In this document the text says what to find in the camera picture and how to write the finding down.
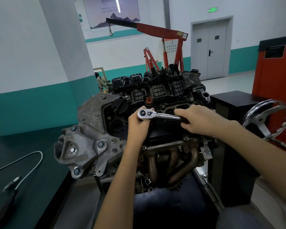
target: person's right arm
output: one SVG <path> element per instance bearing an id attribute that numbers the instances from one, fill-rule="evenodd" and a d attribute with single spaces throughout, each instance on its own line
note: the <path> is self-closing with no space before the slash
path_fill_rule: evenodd
<path id="1" fill-rule="evenodd" d="M 188 119 L 181 126 L 191 133 L 218 138 L 235 149 L 286 201 L 286 152 L 243 128 L 237 121 L 227 120 L 199 105 L 176 109 L 176 115 Z"/>

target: gray door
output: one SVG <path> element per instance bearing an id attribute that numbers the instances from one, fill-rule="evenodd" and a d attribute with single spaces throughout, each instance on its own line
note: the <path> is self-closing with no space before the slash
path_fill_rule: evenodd
<path id="1" fill-rule="evenodd" d="M 224 76 L 227 21 L 193 26 L 191 69 L 198 69 L 200 79 Z"/>

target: hand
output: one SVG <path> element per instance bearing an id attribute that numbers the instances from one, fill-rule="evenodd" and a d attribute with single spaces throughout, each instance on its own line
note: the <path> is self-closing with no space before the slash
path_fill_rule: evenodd
<path id="1" fill-rule="evenodd" d="M 150 120 L 141 120 L 138 117 L 138 110 L 128 118 L 127 144 L 142 146 L 148 132 Z"/>
<path id="2" fill-rule="evenodd" d="M 213 110 L 201 106 L 191 105 L 188 109 L 175 109 L 174 113 L 188 119 L 189 124 L 181 123 L 181 127 L 191 133 L 218 137 L 231 123 Z"/>

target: chain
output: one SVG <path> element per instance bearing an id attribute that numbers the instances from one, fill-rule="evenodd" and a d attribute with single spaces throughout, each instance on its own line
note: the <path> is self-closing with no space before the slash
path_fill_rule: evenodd
<path id="1" fill-rule="evenodd" d="M 108 26 L 109 26 L 109 35 L 112 36 L 113 33 L 111 32 L 111 27 L 110 27 L 110 23 L 108 23 Z"/>

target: red engine hoist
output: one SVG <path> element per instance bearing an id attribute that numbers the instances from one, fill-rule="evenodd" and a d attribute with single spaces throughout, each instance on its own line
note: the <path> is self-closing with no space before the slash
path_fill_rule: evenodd
<path id="1" fill-rule="evenodd" d="M 131 27 L 137 29 L 137 31 L 140 31 L 142 33 L 162 38 L 162 43 L 163 43 L 163 59 L 164 59 L 164 66 L 165 68 L 168 68 L 168 59 L 167 59 L 167 52 L 165 50 L 165 45 L 164 45 L 164 39 L 178 39 L 178 45 L 177 45 L 177 51 L 176 51 L 176 56 L 175 56 L 175 61 L 174 64 L 179 66 L 180 64 L 180 71 L 184 71 L 184 65 L 183 65 L 183 55 L 182 55 L 182 45 L 183 41 L 187 40 L 187 33 L 178 31 L 178 30 L 170 30 L 158 26 L 151 26 L 143 23 L 133 23 L 133 22 L 128 22 L 128 21 L 123 21 L 123 20 L 117 20 L 117 19 L 112 19 L 112 18 L 106 18 L 106 23 L 109 24 L 114 24 L 114 25 L 119 25 L 119 26 L 126 26 L 126 27 Z M 149 69 L 151 69 L 153 66 L 157 70 L 159 70 L 159 67 L 153 58 L 151 52 L 148 50 L 146 47 L 144 49 L 144 56 L 145 56 L 145 61 L 146 61 L 146 68 L 147 66 Z"/>

